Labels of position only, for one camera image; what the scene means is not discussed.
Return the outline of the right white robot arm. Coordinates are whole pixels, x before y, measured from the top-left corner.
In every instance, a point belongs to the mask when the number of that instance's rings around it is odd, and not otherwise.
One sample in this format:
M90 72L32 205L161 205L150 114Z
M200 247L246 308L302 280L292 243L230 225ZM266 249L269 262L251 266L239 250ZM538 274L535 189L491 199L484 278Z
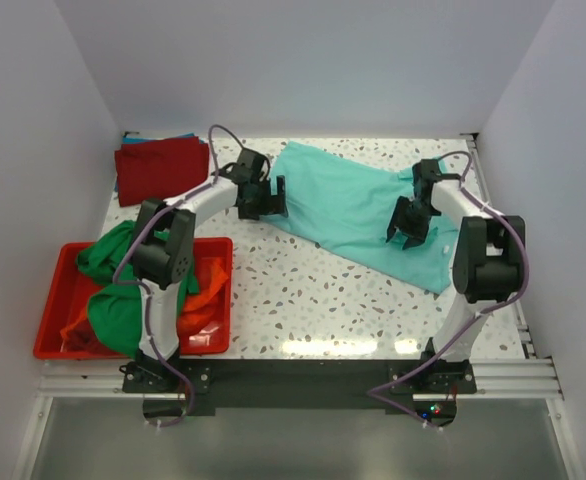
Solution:
M426 242L435 216L447 217L457 228L452 264L456 296L420 364L389 382L389 388L422 382L431 373L453 370L465 375L472 347L489 315L516 302L528 286L524 219L479 200L464 186L467 173L445 173L438 159L423 159L412 167L413 196L396 201L386 240L401 234L405 250Z

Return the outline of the teal t shirt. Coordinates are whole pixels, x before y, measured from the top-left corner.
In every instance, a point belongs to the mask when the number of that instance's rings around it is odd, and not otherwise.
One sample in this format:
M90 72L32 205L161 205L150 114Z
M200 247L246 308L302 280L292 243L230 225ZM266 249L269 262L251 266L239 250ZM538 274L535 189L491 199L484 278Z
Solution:
M424 244L406 249L407 237L387 238L397 199L413 193L409 168L387 171L291 142L272 174L285 179L288 215L264 221L323 249L412 286L440 294L451 284L449 265L457 228L431 220Z

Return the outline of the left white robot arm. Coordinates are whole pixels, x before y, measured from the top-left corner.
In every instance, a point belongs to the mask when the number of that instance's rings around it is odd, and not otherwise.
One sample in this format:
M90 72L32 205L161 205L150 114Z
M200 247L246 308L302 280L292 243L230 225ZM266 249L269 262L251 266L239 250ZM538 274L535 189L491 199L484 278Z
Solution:
M209 180L179 196L141 205L123 262L133 268L141 294L141 339L123 371L128 382L157 392L189 384L179 369L179 287L193 263L195 229L235 207L241 220L288 215L286 180L270 177L270 160L243 148L237 160L217 166Z

